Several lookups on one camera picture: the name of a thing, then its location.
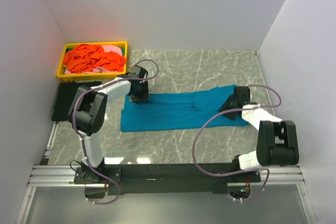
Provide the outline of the teal t shirt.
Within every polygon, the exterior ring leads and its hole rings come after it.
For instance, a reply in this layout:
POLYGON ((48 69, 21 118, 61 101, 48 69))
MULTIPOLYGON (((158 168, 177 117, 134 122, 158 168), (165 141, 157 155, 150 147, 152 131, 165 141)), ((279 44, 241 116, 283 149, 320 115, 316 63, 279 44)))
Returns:
POLYGON ((125 99, 121 111, 122 132, 199 129, 219 113, 234 93, 235 85, 184 93, 151 94, 147 101, 125 99))

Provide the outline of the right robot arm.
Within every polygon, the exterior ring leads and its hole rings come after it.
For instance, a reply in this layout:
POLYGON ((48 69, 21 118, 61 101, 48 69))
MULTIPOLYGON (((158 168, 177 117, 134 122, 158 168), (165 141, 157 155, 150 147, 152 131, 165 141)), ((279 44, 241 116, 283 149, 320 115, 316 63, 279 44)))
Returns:
POLYGON ((296 125, 284 121, 265 110, 261 104, 251 101, 250 88, 235 86, 233 94, 220 107, 219 112, 230 120, 242 119, 258 131, 256 149, 234 157, 230 175, 241 182, 250 169, 266 166, 291 166, 299 162, 296 125))

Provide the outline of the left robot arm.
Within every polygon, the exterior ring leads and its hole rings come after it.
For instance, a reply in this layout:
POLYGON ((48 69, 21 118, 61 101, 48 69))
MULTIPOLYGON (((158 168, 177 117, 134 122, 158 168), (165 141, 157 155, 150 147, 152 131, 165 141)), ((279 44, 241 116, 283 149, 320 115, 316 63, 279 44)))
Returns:
POLYGON ((107 104, 119 97, 128 97, 131 102, 149 99, 148 71, 138 65, 114 80, 88 87, 81 85, 75 94, 68 112, 68 121, 81 142, 82 163, 90 166, 86 176, 91 182, 104 179, 105 170, 98 132, 104 124, 107 104))

